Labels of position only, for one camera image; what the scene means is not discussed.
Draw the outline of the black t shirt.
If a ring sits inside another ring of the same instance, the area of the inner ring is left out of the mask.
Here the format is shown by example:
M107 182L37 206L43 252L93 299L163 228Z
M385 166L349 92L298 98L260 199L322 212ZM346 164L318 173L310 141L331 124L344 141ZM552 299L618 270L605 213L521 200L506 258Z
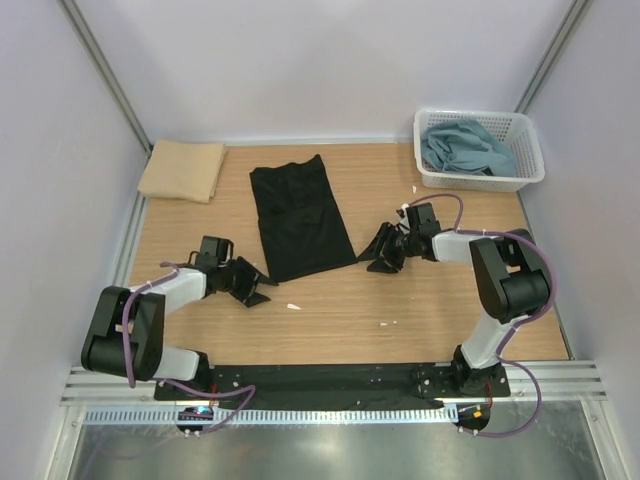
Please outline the black t shirt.
M269 275L286 282L342 268L356 255L320 155L250 173Z

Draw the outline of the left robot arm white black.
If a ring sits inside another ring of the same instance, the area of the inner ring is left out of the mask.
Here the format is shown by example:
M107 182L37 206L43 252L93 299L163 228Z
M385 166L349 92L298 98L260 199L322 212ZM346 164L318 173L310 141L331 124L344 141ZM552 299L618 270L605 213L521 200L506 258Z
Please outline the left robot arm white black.
M139 381L175 380L189 399L204 398L212 376L205 354L164 343L166 317L216 293L228 293L247 308L268 302L260 285L278 283L243 257L222 259L193 251L183 264L163 262L170 272L125 288L109 286L97 301L81 352L84 369Z

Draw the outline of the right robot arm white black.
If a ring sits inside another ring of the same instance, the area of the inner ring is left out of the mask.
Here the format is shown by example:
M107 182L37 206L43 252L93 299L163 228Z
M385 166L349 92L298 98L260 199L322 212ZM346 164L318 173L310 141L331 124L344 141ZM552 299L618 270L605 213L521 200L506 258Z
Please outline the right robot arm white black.
M454 351L447 376L455 395L479 396L498 376L501 352L522 324L542 314L555 293L547 258L526 229L507 232L383 223L357 256L369 272L396 274L408 258L472 268L482 312Z

